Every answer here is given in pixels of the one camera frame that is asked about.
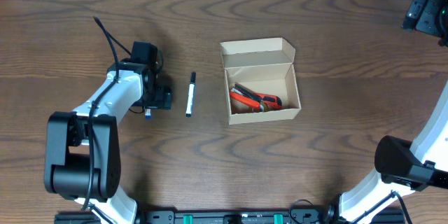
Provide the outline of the blue whiteboard marker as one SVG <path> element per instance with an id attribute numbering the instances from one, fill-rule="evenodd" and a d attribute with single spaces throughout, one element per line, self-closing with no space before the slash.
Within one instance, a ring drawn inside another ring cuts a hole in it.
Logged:
<path id="1" fill-rule="evenodd" d="M 152 118 L 152 112 L 150 108 L 144 110 L 145 119 L 150 120 Z"/>

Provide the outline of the yellow tape roll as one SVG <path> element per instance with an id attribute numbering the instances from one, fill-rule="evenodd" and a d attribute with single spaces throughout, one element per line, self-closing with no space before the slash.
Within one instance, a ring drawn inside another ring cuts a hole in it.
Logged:
<path id="1" fill-rule="evenodd" d="M 254 113 L 260 113 L 260 112 L 267 112 L 269 111 L 269 106 L 265 103 L 260 103 L 260 105 L 257 108 L 252 108 L 252 112 Z"/>

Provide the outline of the black whiteboard marker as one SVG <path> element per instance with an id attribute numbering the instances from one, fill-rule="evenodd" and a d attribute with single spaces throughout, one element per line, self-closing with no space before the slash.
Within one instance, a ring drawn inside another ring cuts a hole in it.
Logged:
<path id="1" fill-rule="evenodd" d="M 188 100 L 185 110 L 185 116 L 189 118 L 193 113 L 193 103 L 194 103 L 194 94 L 195 94 L 195 80 L 196 73 L 192 72 L 190 76 L 190 84 L 188 88 Z"/>

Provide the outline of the open cardboard box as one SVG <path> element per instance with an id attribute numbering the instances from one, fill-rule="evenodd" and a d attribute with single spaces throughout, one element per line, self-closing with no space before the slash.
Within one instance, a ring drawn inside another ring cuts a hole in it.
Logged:
<path id="1" fill-rule="evenodd" d="M 284 38 L 260 38 L 220 43 L 227 113 L 231 125 L 292 120 L 302 106 L 295 69 L 295 48 Z M 283 108 L 254 113 L 252 108 L 230 98 L 238 83 L 254 93 L 276 95 Z"/>

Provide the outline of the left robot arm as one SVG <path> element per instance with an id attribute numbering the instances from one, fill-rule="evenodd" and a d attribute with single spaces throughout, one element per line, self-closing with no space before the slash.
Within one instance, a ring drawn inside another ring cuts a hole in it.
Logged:
<path id="1" fill-rule="evenodd" d="M 146 213 L 120 186 L 118 126 L 132 107 L 146 118 L 170 109 L 169 87 L 156 83 L 163 60 L 149 42 L 134 42 L 129 57 L 112 64 L 101 87 L 71 112 L 48 120 L 44 186 L 82 206 L 61 213 L 56 223 L 145 223 Z"/>

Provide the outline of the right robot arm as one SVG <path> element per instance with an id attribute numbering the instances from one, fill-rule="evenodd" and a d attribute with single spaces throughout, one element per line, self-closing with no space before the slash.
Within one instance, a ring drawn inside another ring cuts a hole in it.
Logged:
<path id="1" fill-rule="evenodd" d="M 413 141 L 384 136 L 374 169 L 338 195 L 322 223 L 411 223 L 403 198 L 427 187 L 447 188 L 447 91 Z"/>

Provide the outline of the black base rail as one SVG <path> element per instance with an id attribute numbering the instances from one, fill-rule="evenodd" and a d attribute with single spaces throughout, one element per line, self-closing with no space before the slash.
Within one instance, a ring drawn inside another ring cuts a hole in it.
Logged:
<path id="1" fill-rule="evenodd" d="M 306 207 L 288 211 L 246 211 L 246 212 L 174 212 L 148 211 L 143 217 L 138 214 L 134 223 L 145 224 L 231 224 L 231 223 L 324 223 L 322 214 L 316 208 Z M 100 217 L 93 213 L 60 213 L 55 216 L 54 224 L 102 223 Z M 397 208 L 386 208 L 380 211 L 370 223 L 404 224 L 403 211 Z"/>

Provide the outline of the red utility knife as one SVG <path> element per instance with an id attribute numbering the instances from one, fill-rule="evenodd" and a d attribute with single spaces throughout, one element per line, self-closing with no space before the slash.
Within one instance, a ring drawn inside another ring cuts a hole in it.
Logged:
<path id="1" fill-rule="evenodd" d="M 276 95 L 255 93 L 255 96 L 260 98 L 263 103 L 274 110 L 280 110 L 283 108 L 281 99 Z"/>

